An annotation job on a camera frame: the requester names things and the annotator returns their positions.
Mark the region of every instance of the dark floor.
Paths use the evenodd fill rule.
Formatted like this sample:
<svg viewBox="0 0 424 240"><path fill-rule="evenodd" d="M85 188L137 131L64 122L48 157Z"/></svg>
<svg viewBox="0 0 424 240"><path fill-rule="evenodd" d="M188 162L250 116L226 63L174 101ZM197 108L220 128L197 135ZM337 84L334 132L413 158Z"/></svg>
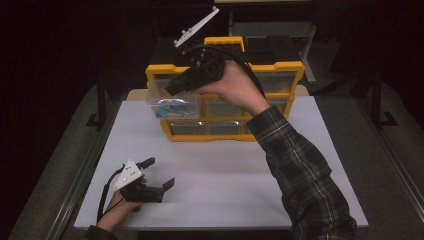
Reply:
<svg viewBox="0 0 424 240"><path fill-rule="evenodd" d="M93 15L76 2L23 1L2 9L10 11L0 10L0 26L7 33L0 46L5 53L2 55L7 56L0 60L5 73L1 96L2 118L6 121L2 122L8 124L1 130L0 211L9 221L2 221L0 238L7 238L15 227L10 239L46 239L69 194L64 189L70 189L75 182L90 146L104 141L96 127L85 126L90 116L97 113L93 87L98 79L105 80L111 99L108 116L113 118L125 92L144 86L144 67L138 66L148 62L151 53L146 46L153 45L154 40L148 37L151 29L146 25L121 28L134 19L137 22L137 15ZM403 31L423 30L421 25L408 26ZM414 48L414 41L418 40L396 39L402 41L402 46L417 49L417 55L422 51ZM329 72L339 47L340 43L334 41L316 41L312 45L309 63L317 84L302 81L310 92L343 76ZM411 59L418 59L413 50L408 50L413 53ZM398 123L396 127L384 127L384 135L401 156L416 187L424 192L424 133L418 124L424 111L420 110L421 104L416 104L421 102L417 101L422 89L420 69L413 64L405 66L408 61L404 62L403 57L395 62L410 71L407 80L399 73L402 68L391 69L390 76L383 74L383 80L387 79L391 87L383 86L382 111L390 112ZM316 99L370 223L359 234L364 239L421 239L423 220L378 140L380 132L373 133L372 124L367 123L367 110L360 114L364 102L369 106L369 92L363 100L347 96L356 81L336 89L333 95ZM81 231L72 227L74 217L65 226L62 239L81 237ZM126 231L118 234L121 239L137 237Z"/></svg>

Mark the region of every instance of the yellow drawer organizer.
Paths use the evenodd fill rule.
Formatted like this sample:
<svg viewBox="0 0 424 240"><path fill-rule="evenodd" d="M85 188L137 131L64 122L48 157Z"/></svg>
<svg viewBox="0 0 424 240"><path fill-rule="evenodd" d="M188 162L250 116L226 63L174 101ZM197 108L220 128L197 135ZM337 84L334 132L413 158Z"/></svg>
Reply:
<svg viewBox="0 0 424 240"><path fill-rule="evenodd" d="M274 46L268 47L264 44L269 41L273 42ZM304 65L297 53L293 52L295 48L290 45L291 40L288 36L277 36L271 40L208 37L204 39L204 44L239 45L242 52L252 46L248 53L252 58L249 63L253 72L261 82L268 101L276 105L284 117L289 118L290 109L295 100L296 85L304 74ZM284 46L281 49L275 49L275 44ZM221 101L218 96L196 95L189 92L170 96L164 89L168 81L184 72L188 65L177 66L174 63L177 57L169 53L171 48L168 45L164 47L159 44L157 47L159 53L155 54L166 56L159 58L156 56L156 59L154 56L152 63L146 69L147 103L160 118L162 130L170 141L255 140L246 127L246 122L252 117L239 108ZM272 54L275 53L275 56L268 59L269 56L263 55L267 50Z"/></svg>

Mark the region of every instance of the person's right hand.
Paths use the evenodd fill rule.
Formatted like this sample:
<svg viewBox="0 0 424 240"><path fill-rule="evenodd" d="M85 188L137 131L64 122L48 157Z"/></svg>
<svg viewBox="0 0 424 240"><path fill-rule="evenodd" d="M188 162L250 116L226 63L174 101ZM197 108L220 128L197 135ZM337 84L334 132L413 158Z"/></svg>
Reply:
<svg viewBox="0 0 424 240"><path fill-rule="evenodd" d="M221 80L204 85L192 92L217 94L222 100L242 108L252 116L270 107L252 80L234 61L226 63Z"/></svg>

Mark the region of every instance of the plaid sleeve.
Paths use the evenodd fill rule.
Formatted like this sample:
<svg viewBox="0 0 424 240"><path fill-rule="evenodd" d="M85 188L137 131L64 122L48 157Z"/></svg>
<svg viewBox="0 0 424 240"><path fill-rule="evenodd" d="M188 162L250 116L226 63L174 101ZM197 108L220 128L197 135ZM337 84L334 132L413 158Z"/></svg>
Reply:
<svg viewBox="0 0 424 240"><path fill-rule="evenodd" d="M294 239L357 239L356 221L321 152L276 107L247 123L266 152Z"/></svg>

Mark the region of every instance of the plaid shirt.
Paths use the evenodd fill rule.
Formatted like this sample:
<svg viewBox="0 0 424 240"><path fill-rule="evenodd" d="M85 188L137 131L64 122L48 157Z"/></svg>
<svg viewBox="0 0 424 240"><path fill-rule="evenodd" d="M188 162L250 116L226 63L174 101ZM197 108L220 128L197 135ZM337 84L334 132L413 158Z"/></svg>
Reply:
<svg viewBox="0 0 424 240"><path fill-rule="evenodd" d="M292 221L294 239L358 239L356 221L320 151L297 133L276 107L247 124L266 152Z"/></svg>

